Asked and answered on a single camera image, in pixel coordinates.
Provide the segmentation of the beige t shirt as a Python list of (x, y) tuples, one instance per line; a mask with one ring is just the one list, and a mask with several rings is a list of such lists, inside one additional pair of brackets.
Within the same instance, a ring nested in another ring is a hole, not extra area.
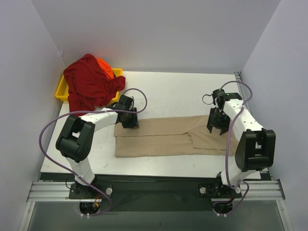
[(235, 135), (207, 129), (208, 116), (164, 117), (139, 120), (138, 128), (115, 125), (117, 158), (177, 155), (234, 155)]

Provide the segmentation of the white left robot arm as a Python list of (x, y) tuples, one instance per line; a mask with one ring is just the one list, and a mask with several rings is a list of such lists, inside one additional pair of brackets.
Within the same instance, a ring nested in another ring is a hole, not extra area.
[(97, 186), (93, 183), (95, 175), (88, 159), (94, 133), (117, 123), (121, 123), (123, 128), (138, 128), (136, 112), (134, 98), (122, 95), (118, 102), (97, 113), (70, 115), (66, 119), (57, 139), (56, 149), (75, 172), (75, 182), (86, 198), (92, 198), (97, 193)]

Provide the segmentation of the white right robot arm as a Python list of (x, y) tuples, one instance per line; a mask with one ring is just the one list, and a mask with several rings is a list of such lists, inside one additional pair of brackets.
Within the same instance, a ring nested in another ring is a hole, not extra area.
[(250, 174), (273, 165), (276, 134), (260, 125), (245, 106), (238, 93), (224, 89), (212, 92), (207, 129), (227, 134), (225, 169), (221, 180), (213, 184), (214, 193), (225, 196)]

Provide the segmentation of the orange t shirt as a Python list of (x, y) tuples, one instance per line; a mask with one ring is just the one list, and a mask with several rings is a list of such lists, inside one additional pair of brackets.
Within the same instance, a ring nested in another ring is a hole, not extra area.
[(104, 61), (103, 59), (101, 58), (97, 58), (96, 59), (99, 67), (101, 68), (102, 72), (106, 75), (106, 77), (111, 80), (114, 78), (114, 73), (112, 71), (112, 68), (111, 66), (106, 62)]

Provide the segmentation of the dark red t shirt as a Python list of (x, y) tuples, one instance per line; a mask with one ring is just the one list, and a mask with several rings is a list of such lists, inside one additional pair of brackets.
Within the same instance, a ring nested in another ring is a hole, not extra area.
[(93, 111), (107, 106), (126, 86), (122, 75), (110, 78), (113, 71), (103, 71), (97, 59), (91, 54), (69, 65), (64, 70), (68, 84), (68, 103), (70, 112)]

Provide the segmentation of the yellow plastic bin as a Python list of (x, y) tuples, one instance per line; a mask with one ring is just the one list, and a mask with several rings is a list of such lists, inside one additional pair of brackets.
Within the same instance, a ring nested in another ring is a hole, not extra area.
[[(116, 77), (123, 74), (123, 70), (121, 68), (112, 68), (112, 71)], [(68, 84), (64, 76), (62, 76), (55, 92), (55, 98), (61, 100), (62, 102), (68, 102), (68, 95)]]

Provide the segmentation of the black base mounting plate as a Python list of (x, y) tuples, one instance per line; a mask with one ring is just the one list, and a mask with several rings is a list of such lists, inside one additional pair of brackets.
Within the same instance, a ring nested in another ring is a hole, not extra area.
[(98, 175), (92, 186), (74, 182), (69, 199), (80, 200), (83, 213), (113, 212), (199, 212), (228, 213), (241, 190), (223, 185), (216, 178), (144, 177)]

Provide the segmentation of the aluminium frame rail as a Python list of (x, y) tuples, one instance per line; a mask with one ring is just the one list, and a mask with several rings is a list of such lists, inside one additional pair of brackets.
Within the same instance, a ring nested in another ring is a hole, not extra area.
[[(249, 191), (245, 200), (277, 201), (285, 200), (282, 185), (278, 180), (248, 180)], [(67, 188), (71, 182), (34, 182), (27, 197), (28, 202), (93, 202), (94, 199), (71, 199)]]

